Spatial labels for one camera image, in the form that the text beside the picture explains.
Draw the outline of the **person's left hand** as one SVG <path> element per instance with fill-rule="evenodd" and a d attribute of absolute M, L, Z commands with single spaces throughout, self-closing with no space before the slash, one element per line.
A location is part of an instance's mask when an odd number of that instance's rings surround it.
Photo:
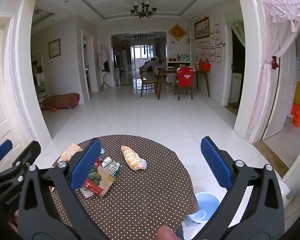
<path fill-rule="evenodd" d="M 16 232 L 18 232 L 18 219 L 19 219 L 19 210 L 16 211 L 9 211 L 7 214 L 7 218 L 8 218 L 8 224 L 10 225 L 10 227 Z"/>

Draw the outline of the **person's right hand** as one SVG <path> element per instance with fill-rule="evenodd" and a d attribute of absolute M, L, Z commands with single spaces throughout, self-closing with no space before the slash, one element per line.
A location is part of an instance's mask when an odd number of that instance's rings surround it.
<path fill-rule="evenodd" d="M 168 226 L 162 226 L 158 229 L 156 240 L 180 240 L 175 232 Z"/>

